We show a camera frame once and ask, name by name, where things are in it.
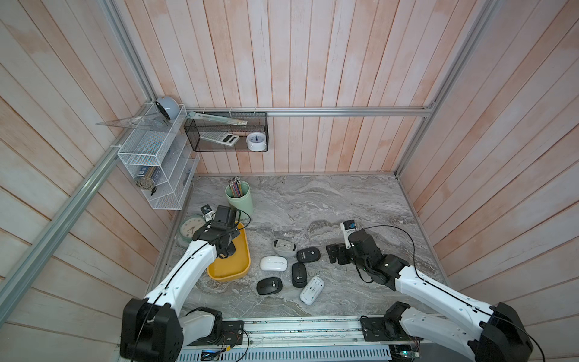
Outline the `yellow plastic storage box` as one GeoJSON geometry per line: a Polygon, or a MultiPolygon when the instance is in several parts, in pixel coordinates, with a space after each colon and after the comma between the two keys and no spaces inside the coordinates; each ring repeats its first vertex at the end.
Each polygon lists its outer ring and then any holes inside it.
{"type": "Polygon", "coordinates": [[[207,269],[207,273],[215,281],[225,283],[244,277],[250,270],[251,257],[244,224],[238,226],[240,235],[233,239],[235,253],[227,259],[216,259],[207,269]]]}

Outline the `white mouse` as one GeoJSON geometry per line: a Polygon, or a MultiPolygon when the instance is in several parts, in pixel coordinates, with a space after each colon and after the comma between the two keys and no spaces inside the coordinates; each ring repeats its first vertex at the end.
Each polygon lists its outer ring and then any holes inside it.
{"type": "Polygon", "coordinates": [[[311,306],[317,300],[324,287],[324,281],[320,277],[314,276],[303,288],[299,298],[304,304],[311,306]]]}
{"type": "Polygon", "coordinates": [[[287,270],[287,267],[287,259],[283,256],[265,256],[259,263],[259,268],[262,271],[284,272],[287,270]]]}

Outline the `black mouse slim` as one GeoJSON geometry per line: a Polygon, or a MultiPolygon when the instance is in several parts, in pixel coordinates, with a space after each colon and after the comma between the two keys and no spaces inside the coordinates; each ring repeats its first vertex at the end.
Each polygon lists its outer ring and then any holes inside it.
{"type": "Polygon", "coordinates": [[[296,288],[304,288],[308,283],[307,268],[305,264],[296,262],[291,270],[292,285],[296,288]]]}

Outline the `grey mouse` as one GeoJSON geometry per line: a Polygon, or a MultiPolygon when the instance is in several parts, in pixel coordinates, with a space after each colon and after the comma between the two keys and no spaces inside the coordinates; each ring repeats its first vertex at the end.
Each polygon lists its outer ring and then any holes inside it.
{"type": "Polygon", "coordinates": [[[272,247],[275,253],[279,256],[291,257],[297,252],[296,245],[284,239],[276,239],[272,243],[272,247]]]}

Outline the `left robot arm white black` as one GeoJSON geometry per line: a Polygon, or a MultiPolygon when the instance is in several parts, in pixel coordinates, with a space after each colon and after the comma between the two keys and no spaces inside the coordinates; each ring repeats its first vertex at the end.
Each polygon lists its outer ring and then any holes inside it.
{"type": "Polygon", "coordinates": [[[223,337],[221,312],[200,307],[180,312],[198,279],[218,258],[235,254],[244,211],[220,205],[201,208],[204,224],[197,229],[179,262],[142,299],[130,300],[122,314],[120,356],[131,361],[175,361],[182,348],[199,340],[223,337]]]}

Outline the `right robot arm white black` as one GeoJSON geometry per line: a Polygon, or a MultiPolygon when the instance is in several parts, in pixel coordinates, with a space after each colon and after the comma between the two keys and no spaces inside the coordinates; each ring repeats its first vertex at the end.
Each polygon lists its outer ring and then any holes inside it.
{"type": "Polygon", "coordinates": [[[357,230],[352,222],[343,228],[345,241],[326,247],[331,263],[354,265],[369,276],[369,283],[412,297],[438,313],[432,316],[396,302],[382,318],[360,318],[367,342],[425,339],[471,361],[528,361],[540,347],[508,304],[467,297],[411,262],[381,252],[366,229],[357,230]]]}

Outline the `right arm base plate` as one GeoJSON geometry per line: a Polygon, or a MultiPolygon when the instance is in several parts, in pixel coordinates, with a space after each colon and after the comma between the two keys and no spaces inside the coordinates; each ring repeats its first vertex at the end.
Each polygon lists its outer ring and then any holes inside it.
{"type": "Polygon", "coordinates": [[[421,337],[410,336],[398,321],[370,318],[362,315],[359,319],[365,342],[422,341],[421,337]]]}

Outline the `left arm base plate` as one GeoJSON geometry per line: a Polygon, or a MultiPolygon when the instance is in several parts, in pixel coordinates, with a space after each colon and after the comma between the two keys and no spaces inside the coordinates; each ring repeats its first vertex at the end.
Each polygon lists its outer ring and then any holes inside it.
{"type": "Polygon", "coordinates": [[[242,345],[244,342],[244,321],[223,321],[220,330],[211,335],[201,338],[189,346],[215,345],[231,346],[242,345]]]}

